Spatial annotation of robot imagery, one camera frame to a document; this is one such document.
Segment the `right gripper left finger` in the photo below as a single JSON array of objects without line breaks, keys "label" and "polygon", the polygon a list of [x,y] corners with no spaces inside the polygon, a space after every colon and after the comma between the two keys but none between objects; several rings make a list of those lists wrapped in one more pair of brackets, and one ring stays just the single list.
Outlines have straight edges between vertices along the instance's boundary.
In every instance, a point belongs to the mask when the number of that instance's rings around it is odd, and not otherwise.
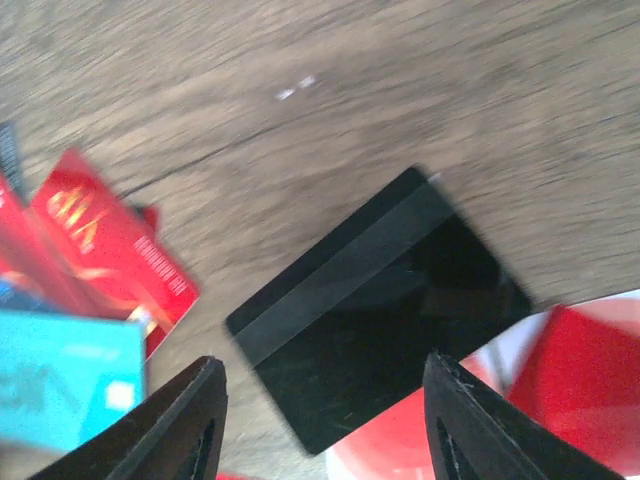
[{"label": "right gripper left finger", "polygon": [[214,479],[227,416],[222,361],[202,356],[33,479]]}]

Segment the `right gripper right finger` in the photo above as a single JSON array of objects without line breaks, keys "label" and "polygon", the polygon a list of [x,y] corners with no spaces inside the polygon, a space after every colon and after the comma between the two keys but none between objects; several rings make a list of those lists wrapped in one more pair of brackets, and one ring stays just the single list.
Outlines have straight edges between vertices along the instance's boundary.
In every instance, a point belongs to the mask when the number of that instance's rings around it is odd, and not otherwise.
[{"label": "right gripper right finger", "polygon": [[622,477],[533,421],[448,356],[428,356],[423,386],[437,479]]}]

